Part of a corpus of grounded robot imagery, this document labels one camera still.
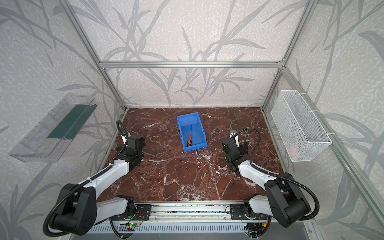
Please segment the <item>blue plastic bin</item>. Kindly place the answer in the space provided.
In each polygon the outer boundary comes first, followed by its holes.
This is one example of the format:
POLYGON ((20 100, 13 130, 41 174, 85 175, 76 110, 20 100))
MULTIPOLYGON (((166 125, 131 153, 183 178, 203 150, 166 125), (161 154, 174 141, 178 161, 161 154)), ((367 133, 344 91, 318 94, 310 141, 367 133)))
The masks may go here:
POLYGON ((206 133, 198 113, 177 116, 177 123, 184 152, 207 146, 206 133))

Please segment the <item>orange handled screwdriver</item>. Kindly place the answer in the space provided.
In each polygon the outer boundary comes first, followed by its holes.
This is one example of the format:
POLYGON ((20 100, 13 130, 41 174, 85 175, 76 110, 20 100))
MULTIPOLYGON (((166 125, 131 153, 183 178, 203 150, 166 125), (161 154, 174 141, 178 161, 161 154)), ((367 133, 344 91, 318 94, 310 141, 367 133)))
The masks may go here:
POLYGON ((187 142, 187 146, 190 147, 193 145, 193 135, 192 135, 192 125, 190 126, 190 134, 187 142))

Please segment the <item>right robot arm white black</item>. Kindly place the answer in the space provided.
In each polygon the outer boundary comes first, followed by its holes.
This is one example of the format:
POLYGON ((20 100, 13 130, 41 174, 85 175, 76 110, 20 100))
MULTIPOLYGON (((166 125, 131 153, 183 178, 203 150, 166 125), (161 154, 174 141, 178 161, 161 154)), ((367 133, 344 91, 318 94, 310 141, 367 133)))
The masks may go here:
POLYGON ((253 219, 256 214, 274 217, 287 228, 296 221, 312 219, 320 209, 316 195, 289 173, 270 172, 245 158, 248 145, 238 145, 234 138, 223 140, 227 166, 240 176, 256 183, 266 191, 266 196, 246 200, 246 213, 253 219))

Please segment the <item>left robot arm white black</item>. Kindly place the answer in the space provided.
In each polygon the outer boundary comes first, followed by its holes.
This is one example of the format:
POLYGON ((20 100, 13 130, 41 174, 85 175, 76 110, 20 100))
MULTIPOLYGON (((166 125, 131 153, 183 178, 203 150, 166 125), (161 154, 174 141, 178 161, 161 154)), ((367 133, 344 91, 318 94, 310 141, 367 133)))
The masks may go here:
POLYGON ((124 139, 121 153, 106 168, 83 182, 67 184, 61 189, 56 205, 43 223, 46 236, 82 236, 95 224, 111 217, 135 216, 137 208, 132 197, 117 196, 111 200, 97 201, 109 186, 131 172, 144 157, 144 136, 131 135, 124 139))

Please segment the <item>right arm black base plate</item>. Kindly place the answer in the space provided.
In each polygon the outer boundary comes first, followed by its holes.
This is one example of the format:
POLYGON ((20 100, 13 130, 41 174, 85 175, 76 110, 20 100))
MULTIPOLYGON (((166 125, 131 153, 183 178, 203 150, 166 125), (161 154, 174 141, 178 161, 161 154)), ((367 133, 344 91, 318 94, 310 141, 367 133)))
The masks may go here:
POLYGON ((257 220, 257 221, 267 221, 267 215, 265 214, 255 214, 250 212, 250 208, 245 207, 244 204, 230 204, 230 215, 231 220, 257 220))

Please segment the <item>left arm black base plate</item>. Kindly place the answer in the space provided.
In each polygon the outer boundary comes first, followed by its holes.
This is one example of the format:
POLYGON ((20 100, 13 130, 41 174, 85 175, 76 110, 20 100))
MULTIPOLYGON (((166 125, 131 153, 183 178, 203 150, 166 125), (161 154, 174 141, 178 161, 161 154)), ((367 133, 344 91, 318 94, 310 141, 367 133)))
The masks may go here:
POLYGON ((138 204, 136 205, 136 211, 133 214, 121 214, 112 217, 113 221, 148 221, 151 214, 151 204, 138 204))

